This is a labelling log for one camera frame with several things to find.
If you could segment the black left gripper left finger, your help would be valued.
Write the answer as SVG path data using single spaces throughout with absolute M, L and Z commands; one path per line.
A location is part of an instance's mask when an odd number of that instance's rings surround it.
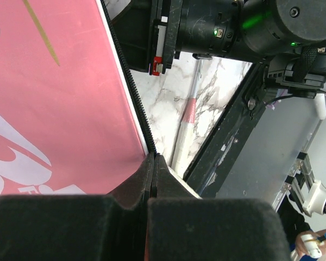
M 0 196 L 0 260 L 144 260 L 150 153 L 106 195 Z

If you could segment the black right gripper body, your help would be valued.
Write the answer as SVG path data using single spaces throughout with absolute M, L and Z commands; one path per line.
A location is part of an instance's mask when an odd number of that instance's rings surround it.
M 177 52 L 183 1 L 130 1 L 112 24 L 130 69 L 166 73 Z

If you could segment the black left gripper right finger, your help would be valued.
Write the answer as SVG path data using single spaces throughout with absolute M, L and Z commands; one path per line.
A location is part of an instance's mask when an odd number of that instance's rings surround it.
M 155 159 L 148 201 L 147 260 L 290 260 L 278 214 L 256 199 L 173 197 L 165 159 Z

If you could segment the pink badminton racket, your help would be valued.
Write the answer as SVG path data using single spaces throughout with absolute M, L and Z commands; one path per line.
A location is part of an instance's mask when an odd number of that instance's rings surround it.
M 196 101 L 200 80 L 202 78 L 202 68 L 203 61 L 199 59 L 195 64 L 190 93 L 180 122 L 177 140 L 175 142 L 171 168 L 180 178 L 183 178 L 184 176 L 185 166 L 187 164 L 187 158 L 192 144 L 196 115 Z

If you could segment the pink racket cover bag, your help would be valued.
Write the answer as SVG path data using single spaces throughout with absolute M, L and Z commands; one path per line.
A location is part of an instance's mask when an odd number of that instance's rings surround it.
M 0 1 L 0 195 L 107 194 L 147 155 L 100 1 Z

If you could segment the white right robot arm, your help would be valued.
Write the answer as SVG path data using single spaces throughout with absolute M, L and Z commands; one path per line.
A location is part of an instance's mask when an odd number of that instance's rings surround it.
M 112 24 L 132 70 L 157 76 L 186 52 L 262 64 L 278 88 L 326 83 L 326 1 L 130 1 Z

